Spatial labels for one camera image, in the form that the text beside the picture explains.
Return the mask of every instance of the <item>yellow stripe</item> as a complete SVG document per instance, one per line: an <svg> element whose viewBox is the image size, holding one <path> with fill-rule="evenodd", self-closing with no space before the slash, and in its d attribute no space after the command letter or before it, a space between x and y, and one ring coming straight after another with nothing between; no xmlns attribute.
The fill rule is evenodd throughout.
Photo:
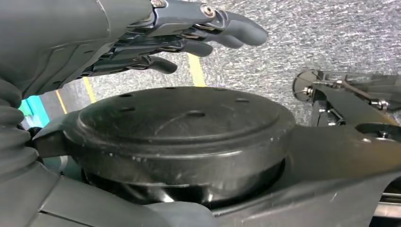
<svg viewBox="0 0 401 227"><path fill-rule="evenodd" d="M203 76L201 62L199 57L188 54L189 70L192 75L193 84L197 87L206 87L205 78Z"/></svg>
<svg viewBox="0 0 401 227"><path fill-rule="evenodd" d="M63 100L61 98L60 92L58 90L56 90L56 94L57 94L57 97L59 98L61 108L63 109L64 114L66 114L67 113L67 109L65 108L65 105L64 105L64 102L63 102Z"/></svg>
<svg viewBox="0 0 401 227"><path fill-rule="evenodd" d="M85 88L87 89L87 93L88 93L89 98L90 98L90 102L91 103L95 103L96 102L95 94L93 93L93 89L92 89L92 86L89 83L88 78L84 77L83 80L84 80Z"/></svg>

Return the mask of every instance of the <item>robotic hand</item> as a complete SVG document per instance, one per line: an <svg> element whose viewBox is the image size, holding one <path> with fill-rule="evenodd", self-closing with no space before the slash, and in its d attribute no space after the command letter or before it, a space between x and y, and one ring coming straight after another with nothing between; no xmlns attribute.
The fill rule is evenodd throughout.
<svg viewBox="0 0 401 227"><path fill-rule="evenodd" d="M125 70L153 69L175 72L177 66L152 56L159 52L187 52L199 57L212 53L206 44L215 41L230 48L261 45L267 32L250 19L203 3L153 0L153 11L128 26L114 47L86 68L82 76L98 76Z"/></svg>
<svg viewBox="0 0 401 227"><path fill-rule="evenodd" d="M14 0L0 3L0 226L201 227L208 209L191 203L138 206L86 184L60 178L25 147L16 126L21 99L83 76L177 66L159 52L212 52L260 45L266 31L251 20L179 0Z"/></svg>

